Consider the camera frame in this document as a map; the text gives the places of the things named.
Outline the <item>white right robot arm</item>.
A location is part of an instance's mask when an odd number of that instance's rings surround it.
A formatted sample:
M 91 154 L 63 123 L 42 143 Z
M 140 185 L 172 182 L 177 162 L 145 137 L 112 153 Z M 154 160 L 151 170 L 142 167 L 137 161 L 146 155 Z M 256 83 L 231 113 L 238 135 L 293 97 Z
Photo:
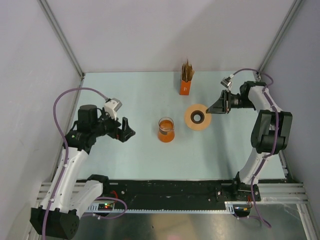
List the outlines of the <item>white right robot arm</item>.
M 238 94 L 223 90 L 219 99 L 206 110 L 208 114 L 227 114 L 231 109 L 254 109 L 258 113 L 250 136 L 249 158 L 230 185 L 221 184 L 215 188 L 218 202 L 260 201 L 261 170 L 269 157 L 287 147 L 293 121 L 290 112 L 274 103 L 266 83 L 246 81 L 239 90 Z

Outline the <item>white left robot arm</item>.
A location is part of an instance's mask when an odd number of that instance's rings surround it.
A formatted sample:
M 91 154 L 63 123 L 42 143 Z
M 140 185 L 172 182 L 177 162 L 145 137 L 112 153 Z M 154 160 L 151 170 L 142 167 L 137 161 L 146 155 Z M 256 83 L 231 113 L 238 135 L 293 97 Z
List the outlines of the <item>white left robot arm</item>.
M 39 235 L 67 240 L 76 235 L 80 219 L 92 202 L 111 194 L 108 177 L 103 175 L 89 179 L 76 195 L 72 194 L 97 138 L 109 136 L 124 143 L 135 134 L 126 117 L 119 121 L 106 106 L 87 104 L 79 108 L 77 120 L 65 135 L 62 159 L 50 188 L 39 206 L 31 208 L 30 223 Z

